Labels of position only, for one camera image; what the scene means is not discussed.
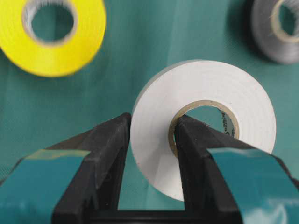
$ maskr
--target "teal tape wrap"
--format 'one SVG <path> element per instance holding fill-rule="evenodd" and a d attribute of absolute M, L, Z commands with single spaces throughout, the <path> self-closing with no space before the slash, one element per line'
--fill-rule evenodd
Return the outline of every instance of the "teal tape wrap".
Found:
<path fill-rule="evenodd" d="M 52 212 L 87 151 L 40 150 L 0 186 L 1 224 L 50 224 Z"/>
<path fill-rule="evenodd" d="M 299 192 L 274 157 L 258 149 L 208 151 L 245 224 L 299 223 Z"/>

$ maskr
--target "tape core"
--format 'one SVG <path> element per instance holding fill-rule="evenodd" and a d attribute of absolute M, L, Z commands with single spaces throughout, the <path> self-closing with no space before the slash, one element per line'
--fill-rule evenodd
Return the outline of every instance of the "tape core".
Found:
<path fill-rule="evenodd" d="M 296 15 L 296 30 L 294 32 L 294 35 L 289 35 L 282 29 L 281 22 L 279 20 L 279 12 L 283 4 Z M 289 43 L 299 42 L 298 22 L 299 22 L 299 3 L 297 1 L 279 0 L 275 4 L 271 14 L 271 29 L 274 35 L 278 39 Z"/>
<path fill-rule="evenodd" d="M 43 7 L 49 5 L 57 5 L 67 9 L 73 17 L 73 27 L 70 32 L 66 34 L 62 39 L 57 41 L 44 41 L 41 38 L 37 37 L 32 28 L 32 21 L 36 13 Z M 68 0 L 31 0 L 25 5 L 22 13 L 22 23 L 26 33 L 33 39 L 35 42 L 38 42 L 41 45 L 48 46 L 57 46 L 63 45 L 68 42 L 75 34 L 78 27 L 78 15 L 75 7 Z"/>
<path fill-rule="evenodd" d="M 183 115 L 185 115 L 188 111 L 193 110 L 195 108 L 201 107 L 201 106 L 212 106 L 217 108 L 220 113 L 222 114 L 222 119 L 223 121 L 227 121 L 227 126 L 231 127 L 231 134 L 233 137 L 235 137 L 236 139 L 239 139 L 240 136 L 240 128 L 239 128 L 239 123 L 237 121 L 237 118 L 235 117 L 235 115 L 232 113 L 232 111 L 230 109 L 228 109 L 225 105 L 216 102 L 216 101 L 212 101 L 212 100 L 200 100 L 200 101 L 195 101 L 192 102 L 186 106 L 184 106 L 182 109 L 180 109 L 177 114 L 173 117 L 171 124 L 169 126 L 169 130 L 168 130 L 168 142 L 169 142 L 169 146 L 170 149 L 172 150 L 173 154 L 178 157 L 178 150 L 177 150 L 177 146 L 176 143 L 174 141 L 173 135 L 174 135 L 174 131 L 175 131 L 175 127 L 178 123 L 178 119 L 180 117 L 182 117 Z"/>

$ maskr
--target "black clamp jaw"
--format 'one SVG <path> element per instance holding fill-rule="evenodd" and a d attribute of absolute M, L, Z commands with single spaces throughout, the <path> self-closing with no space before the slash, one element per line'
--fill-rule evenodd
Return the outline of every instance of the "black clamp jaw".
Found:
<path fill-rule="evenodd" d="M 47 148 L 90 151 L 56 205 L 53 224 L 242 223 L 234 197 L 207 148 L 252 146 L 188 116 L 178 120 L 175 130 L 185 210 L 118 210 L 130 123 L 131 115 L 124 113 Z M 279 158 L 276 160 L 299 190 L 299 182 Z"/>

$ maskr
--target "green cloth background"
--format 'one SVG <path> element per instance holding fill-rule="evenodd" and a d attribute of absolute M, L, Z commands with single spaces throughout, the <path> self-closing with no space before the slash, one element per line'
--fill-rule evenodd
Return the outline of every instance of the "green cloth background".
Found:
<path fill-rule="evenodd" d="M 244 19 L 248 1 L 106 0 L 105 4 L 102 47 L 89 65 L 71 76 L 33 76 L 0 53 L 0 170 L 131 112 L 140 90 L 156 73 L 199 58 L 240 67 L 266 89 L 277 117 L 274 154 L 299 178 L 299 64 L 278 65 L 256 53 Z M 49 32 L 57 18 L 53 12 Z M 130 149 L 119 207 L 183 209 L 184 205 L 148 184 Z"/>

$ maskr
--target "gray tape roll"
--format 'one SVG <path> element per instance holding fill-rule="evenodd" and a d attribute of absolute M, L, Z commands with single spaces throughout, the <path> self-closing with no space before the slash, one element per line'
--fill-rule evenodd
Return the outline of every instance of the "gray tape roll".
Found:
<path fill-rule="evenodd" d="M 293 35 L 281 27 L 279 10 L 282 5 L 298 18 Z M 282 64 L 299 62 L 299 0 L 255 0 L 251 28 L 256 43 L 269 59 Z"/>

